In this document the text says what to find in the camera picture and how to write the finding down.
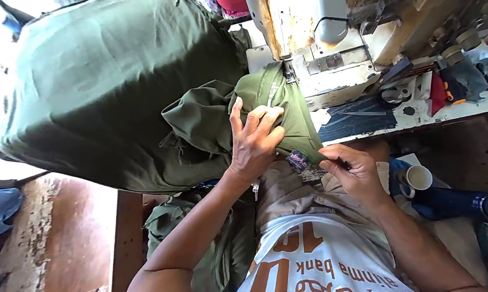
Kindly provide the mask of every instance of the pink fabric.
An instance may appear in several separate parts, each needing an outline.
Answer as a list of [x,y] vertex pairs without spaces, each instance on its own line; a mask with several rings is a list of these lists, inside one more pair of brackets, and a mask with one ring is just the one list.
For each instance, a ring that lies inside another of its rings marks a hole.
[[217,2],[219,3],[219,5],[222,6],[222,8],[224,8],[225,10],[229,10],[229,12],[231,12],[232,14],[242,11],[249,12],[245,0],[217,0]]

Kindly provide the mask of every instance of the forearm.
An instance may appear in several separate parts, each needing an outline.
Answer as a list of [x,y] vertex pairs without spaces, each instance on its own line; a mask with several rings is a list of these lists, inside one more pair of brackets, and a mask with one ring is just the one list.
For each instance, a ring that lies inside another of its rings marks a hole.
[[397,264],[425,291],[454,291],[480,284],[445,247],[385,196],[371,208],[383,228]]
[[143,269],[193,270],[220,231],[229,209],[250,185],[250,182],[241,181],[227,171],[208,195],[166,236]]

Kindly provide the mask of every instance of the green fabric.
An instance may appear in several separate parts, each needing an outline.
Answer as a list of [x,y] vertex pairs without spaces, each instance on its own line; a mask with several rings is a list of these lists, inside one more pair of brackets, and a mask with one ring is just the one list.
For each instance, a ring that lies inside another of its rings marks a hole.
[[[147,257],[208,191],[186,191],[153,209],[145,223],[148,229]],[[221,231],[195,266],[191,281],[193,292],[236,291],[240,287],[257,247],[254,219],[254,194],[248,191],[234,204]]]
[[191,88],[245,75],[248,40],[219,20],[195,0],[96,0],[32,21],[10,70],[0,157],[147,193],[220,177],[228,142],[193,147],[161,116]]
[[276,124],[286,130],[285,137],[277,147],[279,153],[287,156],[292,150],[297,149],[316,165],[326,159],[323,154],[318,152],[323,145],[312,123],[305,98],[301,94],[298,83],[287,84],[281,62],[268,64],[257,73],[242,77],[237,83],[234,93],[228,113],[231,113],[231,107],[237,96],[241,97],[243,123],[245,123],[247,113],[259,105],[268,105],[271,98],[271,107],[285,109]]
[[318,152],[322,148],[314,129],[305,98],[297,83],[287,84],[282,63],[268,64],[257,73],[242,77],[234,88],[230,84],[213,81],[189,90],[181,100],[163,110],[163,117],[172,125],[178,138],[186,141],[185,152],[201,149],[210,153],[231,150],[231,124],[229,113],[237,96],[243,100],[242,123],[247,114],[259,105],[267,105],[271,89],[271,106],[285,109],[276,121],[286,135],[277,151],[289,155],[293,149],[303,152],[316,165],[326,157]]

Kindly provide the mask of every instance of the worn wooden surface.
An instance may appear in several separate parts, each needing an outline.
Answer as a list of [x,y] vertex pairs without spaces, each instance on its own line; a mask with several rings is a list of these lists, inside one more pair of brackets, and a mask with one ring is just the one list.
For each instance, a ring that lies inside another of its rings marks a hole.
[[107,291],[117,190],[49,174],[22,191],[25,203],[1,251],[2,291]]
[[111,292],[125,292],[144,263],[142,195],[119,191]]

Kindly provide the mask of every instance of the metal plate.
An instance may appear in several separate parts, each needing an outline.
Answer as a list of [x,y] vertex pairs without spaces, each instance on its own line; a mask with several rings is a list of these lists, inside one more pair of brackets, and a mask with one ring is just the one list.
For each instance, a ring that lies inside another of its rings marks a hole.
[[311,62],[307,62],[307,70],[309,75],[318,74],[319,72],[336,69],[344,65],[343,58],[340,53],[333,54],[328,57],[319,58]]

